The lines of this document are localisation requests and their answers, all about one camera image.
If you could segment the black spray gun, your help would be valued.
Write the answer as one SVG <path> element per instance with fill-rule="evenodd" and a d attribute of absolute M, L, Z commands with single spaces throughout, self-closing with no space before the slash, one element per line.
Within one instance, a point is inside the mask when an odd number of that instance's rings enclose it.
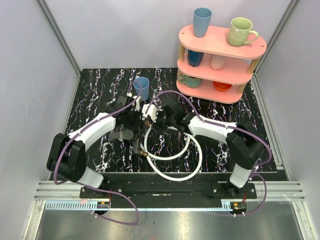
<path fill-rule="evenodd" d="M 131 122 L 124 121 L 117 123 L 113 132 L 109 132 L 107 136 L 109 139 L 130 141 L 134 155 L 147 157 L 148 153 L 141 147 L 143 130 L 144 124 L 139 119 Z"/>

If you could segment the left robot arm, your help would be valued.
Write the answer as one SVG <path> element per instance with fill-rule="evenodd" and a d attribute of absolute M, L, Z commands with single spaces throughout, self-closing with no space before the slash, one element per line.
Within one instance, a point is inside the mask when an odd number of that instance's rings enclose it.
<path fill-rule="evenodd" d="M 46 168 L 56 177 L 90 186 L 97 198 L 108 193 L 106 179 L 87 166 L 87 150 L 102 136 L 128 140 L 133 144 L 133 154 L 141 156 L 142 135 L 141 98 L 120 95 L 117 100 L 99 113 L 92 121 L 69 134 L 59 133 L 52 142 Z"/>

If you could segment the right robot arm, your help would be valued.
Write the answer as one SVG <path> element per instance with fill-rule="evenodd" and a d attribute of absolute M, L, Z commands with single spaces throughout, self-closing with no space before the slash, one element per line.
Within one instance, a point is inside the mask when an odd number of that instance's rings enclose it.
<path fill-rule="evenodd" d="M 169 105 L 157 111 L 155 127 L 163 131 L 172 127 L 180 133 L 204 136 L 226 144 L 234 162 L 227 192 L 235 199 L 244 194 L 245 184 L 252 177 L 254 165 L 266 149 L 255 135 L 254 127 L 247 123 L 212 120 L 191 111 L 174 110 Z"/>

